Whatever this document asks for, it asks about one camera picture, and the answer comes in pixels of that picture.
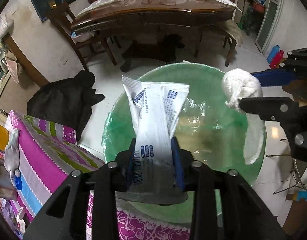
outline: black cloth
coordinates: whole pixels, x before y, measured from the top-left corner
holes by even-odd
[[[76,130],[77,141],[92,114],[91,106],[105,99],[92,89],[95,75],[80,71],[74,78],[49,83],[27,103],[28,115]]]

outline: blue bottle cap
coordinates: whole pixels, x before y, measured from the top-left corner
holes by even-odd
[[[15,177],[15,186],[17,187],[17,190],[22,190],[22,181],[18,177]]]

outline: blue bottle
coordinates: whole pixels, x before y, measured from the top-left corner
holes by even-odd
[[[273,47],[271,52],[268,55],[267,62],[270,64],[273,60],[273,58],[276,56],[276,54],[280,51],[279,45],[276,45]]]

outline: green plastic bowl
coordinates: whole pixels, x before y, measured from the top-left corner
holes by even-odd
[[[140,81],[177,82],[190,85],[188,98],[195,104],[180,114],[175,132],[180,147],[193,152],[195,159],[210,168],[226,172],[236,169],[249,184],[257,178],[265,153],[265,140],[258,160],[252,165],[244,163],[243,149],[247,119],[225,105],[227,100],[221,88],[224,72],[197,63],[174,63],[156,68]],[[127,95],[123,93],[108,114],[102,138],[106,162],[113,161],[118,152],[129,148],[135,132],[132,127]],[[216,191],[217,213],[221,213],[221,200]],[[193,192],[181,204],[159,206],[131,202],[141,212],[171,223],[190,223]]]

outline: pink striped cloth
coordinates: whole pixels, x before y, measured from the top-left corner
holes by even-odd
[[[32,221],[44,203],[75,169],[94,171],[104,162],[79,147],[74,129],[11,111],[6,129],[20,130],[19,152],[23,190],[18,191],[17,203],[25,208]],[[91,239],[93,193],[87,212],[87,239]],[[144,219],[118,207],[118,229],[121,240],[187,240],[189,229],[165,222]]]

